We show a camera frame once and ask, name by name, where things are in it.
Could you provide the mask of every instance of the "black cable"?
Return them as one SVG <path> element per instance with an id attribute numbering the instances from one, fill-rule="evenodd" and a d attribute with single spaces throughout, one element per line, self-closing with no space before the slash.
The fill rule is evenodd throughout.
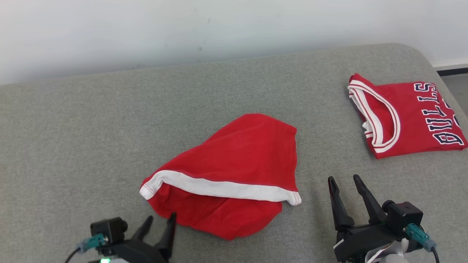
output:
<path id="1" fill-rule="evenodd" d="M 68 256 L 68 258 L 65 260 L 65 263 L 70 262 L 70 259 L 72 259 L 72 257 L 73 257 L 76 253 L 78 253 L 79 250 L 80 250 L 80 248 L 75 249 L 75 250 Z"/>
<path id="2" fill-rule="evenodd" d="M 437 254 L 437 251 L 436 251 L 435 247 L 432 247 L 432 248 L 431 248 L 431 251 L 434 253 L 434 257 L 435 257 L 435 259 L 436 259 L 436 263 L 440 263 L 440 261 L 439 261 L 439 255 Z"/>

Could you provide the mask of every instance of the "folded jersey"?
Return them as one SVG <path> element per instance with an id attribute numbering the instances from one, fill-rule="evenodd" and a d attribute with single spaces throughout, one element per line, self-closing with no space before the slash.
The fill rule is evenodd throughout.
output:
<path id="1" fill-rule="evenodd" d="M 377 159 L 467 147 L 455 113 L 433 83 L 376 86 L 354 74 L 348 90 Z"/>

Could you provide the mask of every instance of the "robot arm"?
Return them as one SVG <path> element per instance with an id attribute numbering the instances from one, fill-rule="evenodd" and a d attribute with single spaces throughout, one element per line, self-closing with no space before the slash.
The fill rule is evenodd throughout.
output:
<path id="1" fill-rule="evenodd" d="M 421 230 L 421 210 L 410 202 L 396 204 L 391 200 L 386 201 L 382 208 L 361 178 L 354 175 L 353 179 L 369 214 L 367 225 L 354 226 L 354 220 L 346 212 L 340 198 L 335 179 L 332 176 L 328 178 L 337 231 L 336 245 L 333 247 L 337 261 L 371 263 L 380 259 L 381 263 L 406 263 L 404 253 L 421 248 L 435 251 L 436 244 Z M 416 237 L 416 232 L 424 234 Z"/>
<path id="2" fill-rule="evenodd" d="M 124 240 L 127 223 L 120 217 L 91 224 L 91 235 L 103 234 L 108 240 L 105 245 L 96 247 L 104 257 L 116 256 L 129 263 L 168 263 L 172 256 L 176 218 L 176 213 L 172 213 L 161 240 L 154 246 L 143 242 L 153 222 L 152 216 L 128 240 Z"/>

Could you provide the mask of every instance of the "floor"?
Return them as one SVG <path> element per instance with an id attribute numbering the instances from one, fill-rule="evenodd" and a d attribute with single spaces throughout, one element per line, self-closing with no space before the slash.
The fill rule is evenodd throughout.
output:
<path id="1" fill-rule="evenodd" d="M 446 76 L 442 80 L 468 116 L 468 74 Z"/>

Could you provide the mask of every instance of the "sofa cushion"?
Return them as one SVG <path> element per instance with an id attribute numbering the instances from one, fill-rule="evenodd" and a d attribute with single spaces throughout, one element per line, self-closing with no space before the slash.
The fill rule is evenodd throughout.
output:
<path id="1" fill-rule="evenodd" d="M 444 262 L 466 261 L 468 151 L 376 160 L 368 150 L 348 79 L 376 85 L 433 82 L 465 135 L 468 119 L 421 53 L 400 44 L 312 51 L 199 65 L 76 76 L 0 87 L 0 257 L 62 262 L 92 222 L 120 216 L 131 236 L 148 215 L 146 237 L 165 227 L 139 194 L 143 179 L 245 113 L 298 129 L 299 206 L 284 205 L 262 231 L 225 241 L 176 230 L 171 262 L 335 262 L 332 175 L 356 224 L 368 215 L 353 174 L 376 199 L 410 201 Z M 95 251 L 72 262 L 97 259 Z M 423 250 L 410 262 L 432 262 Z"/>

